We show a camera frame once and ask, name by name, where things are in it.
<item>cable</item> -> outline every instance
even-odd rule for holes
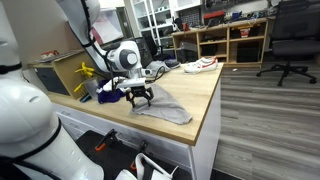
[[[160,8],[161,6],[162,6],[162,4],[164,3],[164,0],[162,0],[162,2],[161,2],[161,4],[159,5],[159,7],[158,8]]]
[[[164,73],[165,73],[165,68],[164,68],[164,66],[161,66],[161,67],[158,69],[158,71],[157,71],[156,76],[154,77],[154,79],[153,79],[153,80],[146,80],[146,84],[150,84],[150,83],[156,82],[158,79],[160,79],[160,78],[164,75]]]
[[[61,124],[61,120],[59,119],[59,125],[58,125],[58,128],[57,128],[56,132],[53,134],[52,137],[49,138],[49,140],[47,142],[45,142],[44,144],[42,144],[38,148],[36,148],[36,149],[34,149],[34,150],[32,150],[32,151],[30,151],[28,153],[25,153],[25,154],[22,154],[20,156],[17,156],[15,158],[0,156],[0,161],[5,163],[5,164],[6,163],[17,164],[17,165],[20,165],[20,166],[35,170],[37,172],[40,172],[42,174],[45,174],[45,175],[49,176],[53,180],[61,180],[59,177],[55,176],[51,172],[49,172],[49,171],[47,171],[45,169],[42,169],[42,168],[40,168],[40,167],[38,167],[38,166],[36,166],[34,164],[31,164],[29,162],[23,161],[23,160],[25,160],[25,159],[27,159],[27,158],[29,158],[31,156],[34,156],[35,154],[39,153],[40,151],[42,151],[43,149],[48,147],[56,139],[56,137],[59,135],[61,127],[62,127],[62,124]]]
[[[24,74],[22,73],[22,77],[24,80],[26,80],[28,83],[30,83],[30,81],[24,76]]]
[[[101,52],[97,49],[97,47],[94,45],[93,43],[93,40],[91,39],[91,22],[90,22],[90,14],[88,12],[88,7],[87,7],[87,4],[85,2],[85,0],[81,0],[81,4],[82,4],[82,7],[83,7],[83,11],[84,11],[84,14],[86,15],[86,21],[87,21],[87,26],[88,26],[88,29],[87,29],[87,39],[89,41],[89,43],[91,44],[91,46],[93,47],[93,49],[100,55],[100,57],[104,60],[104,63],[106,64],[107,66],[107,69],[110,71],[110,74],[111,74],[111,82],[112,82],[112,92],[115,91],[115,87],[114,87],[114,82],[113,82],[113,69],[112,69],[112,65],[109,64],[109,61],[108,61],[108,51],[106,52],[105,55],[101,54]]]

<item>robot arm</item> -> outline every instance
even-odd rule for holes
[[[99,16],[98,0],[57,0],[69,25],[98,68],[104,72],[126,72],[142,68],[135,42],[124,41],[116,50],[107,52],[95,41],[91,28]]]
[[[103,50],[94,40],[91,33],[92,24],[96,21],[100,13],[98,0],[57,0],[58,4],[65,12],[70,27],[85,48],[92,60],[104,72],[110,72],[112,77],[112,90],[115,89],[113,83],[113,72],[128,72],[129,79],[117,84],[118,88],[131,88],[127,92],[126,99],[134,107],[135,97],[144,97],[148,100],[153,98],[151,88],[145,88],[145,78],[142,74],[151,71],[142,70],[141,58],[137,44],[134,41],[123,41],[120,47],[109,52]]]

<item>blue object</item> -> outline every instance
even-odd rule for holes
[[[103,86],[108,82],[109,82],[109,80],[100,81],[98,88],[103,88]],[[100,104],[108,103],[108,102],[115,103],[115,102],[118,102],[120,100],[120,98],[123,96],[125,96],[125,93],[122,92],[119,88],[116,89],[115,92],[101,91],[100,93],[98,93],[98,102]]]
[[[85,103],[85,102],[89,101],[90,99],[92,99],[92,97],[90,96],[89,93],[87,93],[86,95],[84,95],[84,96],[80,99],[80,102]]]
[[[241,15],[242,15],[242,11],[234,12],[234,13],[232,13],[231,20],[236,21],[241,17]]]

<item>black office chair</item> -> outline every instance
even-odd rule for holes
[[[286,65],[276,64],[271,69],[257,73],[283,71],[278,86],[290,72],[317,79],[307,73],[307,66],[291,66],[289,58],[320,54],[320,3],[319,0],[291,0],[279,3],[271,34],[272,52],[275,58],[285,58]]]
[[[143,37],[145,42],[148,45],[149,51],[154,61],[164,61],[166,59],[170,59],[170,54],[163,53],[163,46],[157,46],[152,36],[146,35]]]

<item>gray cloth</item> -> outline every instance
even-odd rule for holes
[[[151,88],[154,94],[150,101],[151,106],[148,106],[145,98],[141,98],[132,109],[133,113],[158,117],[176,124],[186,124],[192,119],[192,116],[162,87],[151,84]]]

